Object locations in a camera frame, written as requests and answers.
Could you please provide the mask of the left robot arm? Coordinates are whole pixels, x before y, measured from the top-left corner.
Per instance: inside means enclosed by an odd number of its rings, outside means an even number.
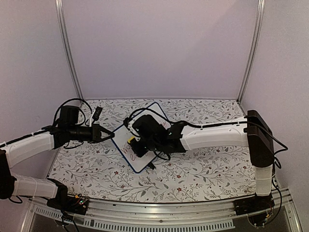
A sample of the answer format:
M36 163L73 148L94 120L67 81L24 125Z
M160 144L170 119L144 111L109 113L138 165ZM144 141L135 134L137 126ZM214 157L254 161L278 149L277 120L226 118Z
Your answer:
M114 133L96 123L101 107L91 110L91 117L79 123L82 110L69 105L67 100L56 110L53 123L41 130L0 145L0 198L43 197L53 201L60 209L72 205L68 188L54 179L37 179L12 174L11 169L37 154L58 149L71 141L90 144L101 143L114 137Z

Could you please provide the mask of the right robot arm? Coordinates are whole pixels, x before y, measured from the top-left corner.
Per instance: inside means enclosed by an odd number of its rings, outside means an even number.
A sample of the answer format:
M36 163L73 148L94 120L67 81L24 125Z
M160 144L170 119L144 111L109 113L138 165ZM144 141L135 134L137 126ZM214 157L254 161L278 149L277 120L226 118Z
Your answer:
M250 199L250 207L259 211L267 205L277 154L274 143L282 147L281 151L287 151L288 147L274 137L256 110L249 110L244 117L214 124L195 125L184 120L170 121L169 128L159 123L156 116L159 113L151 110L149 114L137 118L130 115L124 120L124 126L134 136L128 140L128 144L139 158L149 151L157 157L163 153L169 160L173 153L198 148L247 146L251 164L255 168L256 183L256 195Z

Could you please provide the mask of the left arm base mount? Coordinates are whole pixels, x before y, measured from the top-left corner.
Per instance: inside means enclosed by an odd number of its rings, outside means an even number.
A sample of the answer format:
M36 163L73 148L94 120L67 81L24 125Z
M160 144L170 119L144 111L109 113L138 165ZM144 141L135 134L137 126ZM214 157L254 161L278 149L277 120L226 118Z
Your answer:
M82 196L81 194L69 196L67 192L63 191L57 193L54 198L48 199L47 206L63 212L85 215L89 199L88 196Z

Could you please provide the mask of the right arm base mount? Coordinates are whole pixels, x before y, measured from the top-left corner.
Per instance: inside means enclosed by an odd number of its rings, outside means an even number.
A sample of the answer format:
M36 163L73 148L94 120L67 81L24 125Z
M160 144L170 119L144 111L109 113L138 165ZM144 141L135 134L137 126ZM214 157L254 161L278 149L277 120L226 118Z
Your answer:
M257 211L263 211L275 206L272 194L267 196L254 196L238 199L233 201L234 211L236 215L245 215Z

